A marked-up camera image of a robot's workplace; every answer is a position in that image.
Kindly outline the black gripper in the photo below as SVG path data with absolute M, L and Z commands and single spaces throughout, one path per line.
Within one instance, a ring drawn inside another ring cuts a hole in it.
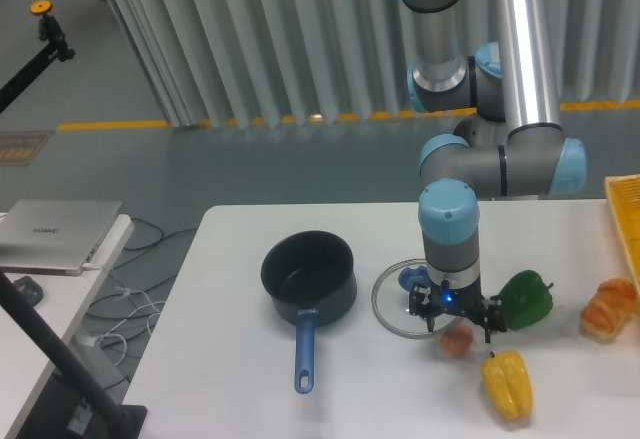
M 409 293 L 409 314 L 418 316 L 427 324 L 429 333 L 435 332 L 435 319 L 441 315 L 462 317 L 484 329 L 486 344 L 491 343 L 492 334 L 505 331 L 505 314 L 499 296 L 485 298 L 480 282 L 455 289 L 448 285 L 438 286 L 430 282 L 427 286 L 414 282 Z

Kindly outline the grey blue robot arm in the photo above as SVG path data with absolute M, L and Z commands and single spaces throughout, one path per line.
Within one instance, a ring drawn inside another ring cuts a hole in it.
M 545 0 L 489 0 L 498 40 L 464 56 L 454 42 L 459 0 L 401 0 L 426 15 L 433 46 L 410 65 L 407 89 L 418 112 L 472 108 L 465 125 L 493 140 L 440 134 L 421 150 L 418 221 L 425 262 L 405 272 L 407 311 L 428 337 L 461 320 L 486 335 L 507 328 L 502 297 L 481 290 L 479 203 L 483 199 L 576 192 L 586 180 L 581 141 L 560 123 Z

